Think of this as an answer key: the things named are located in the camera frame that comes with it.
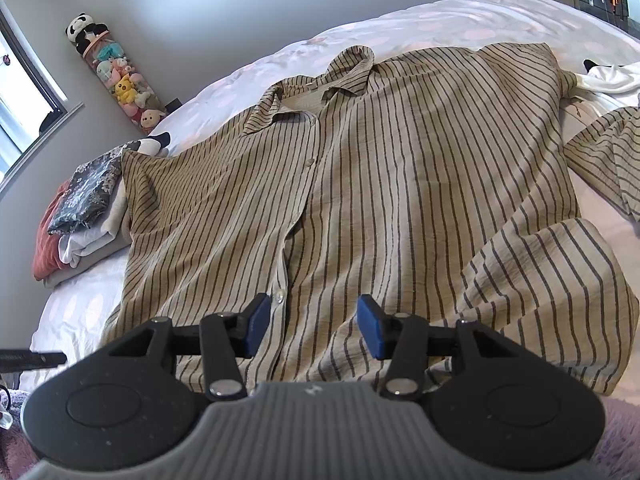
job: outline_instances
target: panda plush toy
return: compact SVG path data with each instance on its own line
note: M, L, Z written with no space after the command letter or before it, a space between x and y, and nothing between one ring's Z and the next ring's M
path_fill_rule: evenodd
M95 38L107 30L109 29L104 23L95 23L91 16L83 12L69 23L65 32L69 41L76 44L76 50L82 56Z

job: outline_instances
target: shirt button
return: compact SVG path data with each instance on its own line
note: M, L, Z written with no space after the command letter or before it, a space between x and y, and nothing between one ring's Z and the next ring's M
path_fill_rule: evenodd
M276 303L282 304L286 295L287 295L287 291L284 290L283 288L279 288L278 290L276 290Z

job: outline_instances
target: white bed sheet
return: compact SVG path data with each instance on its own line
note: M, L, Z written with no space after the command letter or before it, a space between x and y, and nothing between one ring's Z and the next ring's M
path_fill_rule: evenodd
M547 43L562 68L584 73L582 61L626 64L640 60L640 43L593 16L551 0L444 0L398 10L365 22L332 28L311 40L286 46L206 87L168 116L156 131L172 135L170 155L211 136L232 116L255 104L271 84L297 74L319 75L343 49L370 46L377 60L433 46L478 49L498 41ZM566 138L579 130L563 117ZM572 176L582 215L612 246L636 296L640 294L640 239L633 226ZM59 285L47 301L34 333L34 350L59 349L69 363L91 353L122 292L127 250L103 260L88 272ZM30 372L20 387L32 390L58 373ZM614 396L640 404L640 344Z

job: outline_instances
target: stack of folded clothes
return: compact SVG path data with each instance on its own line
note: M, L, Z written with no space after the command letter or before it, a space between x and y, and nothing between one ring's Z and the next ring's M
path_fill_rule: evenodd
M128 142L82 164L58 188L38 226L33 277L47 288L131 244L122 150L166 156L168 132Z

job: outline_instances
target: shirt collar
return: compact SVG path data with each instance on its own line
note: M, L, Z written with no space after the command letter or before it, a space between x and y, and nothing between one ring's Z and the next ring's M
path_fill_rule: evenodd
M368 46L354 45L338 54L321 76L299 75L277 82L267 89L249 113L242 134L252 134L269 126L279 112L289 111L280 110L281 101L294 95L322 86L326 90L342 88L351 94L362 95L367 89L373 62L373 50Z

